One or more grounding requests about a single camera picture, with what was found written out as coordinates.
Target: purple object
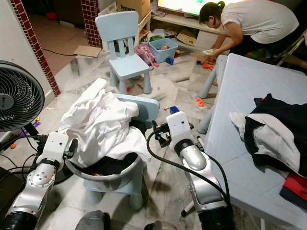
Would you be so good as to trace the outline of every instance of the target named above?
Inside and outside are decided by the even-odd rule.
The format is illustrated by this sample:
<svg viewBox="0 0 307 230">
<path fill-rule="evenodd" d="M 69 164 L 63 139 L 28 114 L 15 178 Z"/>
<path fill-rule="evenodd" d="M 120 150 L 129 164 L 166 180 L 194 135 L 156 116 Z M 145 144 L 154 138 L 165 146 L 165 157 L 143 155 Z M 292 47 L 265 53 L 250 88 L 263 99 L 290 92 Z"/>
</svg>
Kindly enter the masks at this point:
<svg viewBox="0 0 307 230">
<path fill-rule="evenodd" d="M 33 126 L 36 128 L 36 127 L 38 127 L 40 124 L 41 124 L 41 123 L 40 123 L 39 121 L 35 121 L 35 122 L 33 123 Z M 18 134 L 19 137 L 24 137 L 24 136 L 26 136 L 26 135 L 29 135 L 29 133 L 28 133 L 27 130 L 21 131 L 21 132 Z"/>
</svg>

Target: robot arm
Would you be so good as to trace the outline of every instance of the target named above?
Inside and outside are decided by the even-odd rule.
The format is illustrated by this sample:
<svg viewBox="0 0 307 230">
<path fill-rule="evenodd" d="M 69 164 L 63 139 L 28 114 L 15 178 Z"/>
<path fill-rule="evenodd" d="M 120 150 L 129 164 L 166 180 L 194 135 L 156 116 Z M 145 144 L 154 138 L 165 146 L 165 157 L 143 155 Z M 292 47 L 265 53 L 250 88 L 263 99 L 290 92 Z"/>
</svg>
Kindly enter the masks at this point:
<svg viewBox="0 0 307 230">
<path fill-rule="evenodd" d="M 194 137 L 191 135 L 191 125 L 186 114 L 182 111 L 175 112 L 169 115 L 166 121 L 167 124 L 155 127 L 154 132 L 169 132 L 166 137 L 171 139 L 170 149 L 177 153 L 185 170 L 189 171 L 187 173 L 190 182 L 189 188 L 202 228 L 206 230 L 234 230 L 230 202 L 211 171 L 210 158 L 195 145 Z"/>
<path fill-rule="evenodd" d="M 63 155 L 68 136 L 52 132 L 48 135 L 38 166 L 29 173 L 24 190 L 16 197 L 1 229 L 33 230 L 38 222 L 55 181 L 64 165 Z"/>
</svg>

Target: white shirt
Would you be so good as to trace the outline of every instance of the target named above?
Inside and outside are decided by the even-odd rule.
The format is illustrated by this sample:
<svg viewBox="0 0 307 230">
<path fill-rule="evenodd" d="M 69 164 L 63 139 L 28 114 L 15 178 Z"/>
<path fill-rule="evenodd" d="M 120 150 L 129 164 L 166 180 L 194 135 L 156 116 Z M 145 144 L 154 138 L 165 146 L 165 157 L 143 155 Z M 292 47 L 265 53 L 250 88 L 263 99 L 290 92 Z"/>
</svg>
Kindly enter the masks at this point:
<svg viewBox="0 0 307 230">
<path fill-rule="evenodd" d="M 299 25 L 294 13 L 287 7 L 269 0 L 244 0 L 226 5 L 221 14 L 220 33 L 228 34 L 225 25 L 237 23 L 243 35 L 262 44 L 277 42 Z"/>
</svg>

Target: woman's hand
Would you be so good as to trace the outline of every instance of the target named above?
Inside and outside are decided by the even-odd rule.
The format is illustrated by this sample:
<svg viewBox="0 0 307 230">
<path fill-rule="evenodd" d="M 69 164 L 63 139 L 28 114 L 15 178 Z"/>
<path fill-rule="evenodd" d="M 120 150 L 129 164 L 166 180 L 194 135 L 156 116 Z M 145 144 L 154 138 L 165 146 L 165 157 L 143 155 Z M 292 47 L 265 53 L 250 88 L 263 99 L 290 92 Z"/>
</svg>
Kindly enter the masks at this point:
<svg viewBox="0 0 307 230">
<path fill-rule="evenodd" d="M 219 56 L 222 52 L 220 49 L 214 49 L 213 52 L 209 55 L 206 55 L 206 61 L 212 61 L 213 59 L 216 59 L 217 56 Z"/>
</svg>

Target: electric fan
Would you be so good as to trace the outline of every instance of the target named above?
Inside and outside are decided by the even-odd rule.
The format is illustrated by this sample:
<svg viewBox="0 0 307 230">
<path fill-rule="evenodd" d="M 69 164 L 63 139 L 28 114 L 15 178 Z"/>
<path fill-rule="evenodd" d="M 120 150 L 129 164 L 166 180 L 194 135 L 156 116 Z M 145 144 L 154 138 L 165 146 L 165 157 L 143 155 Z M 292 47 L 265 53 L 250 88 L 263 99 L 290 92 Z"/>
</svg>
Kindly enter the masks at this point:
<svg viewBox="0 0 307 230">
<path fill-rule="evenodd" d="M 22 127 L 28 130 L 42 111 L 44 101 L 42 87 L 29 72 L 0 61 L 0 132 Z"/>
</svg>

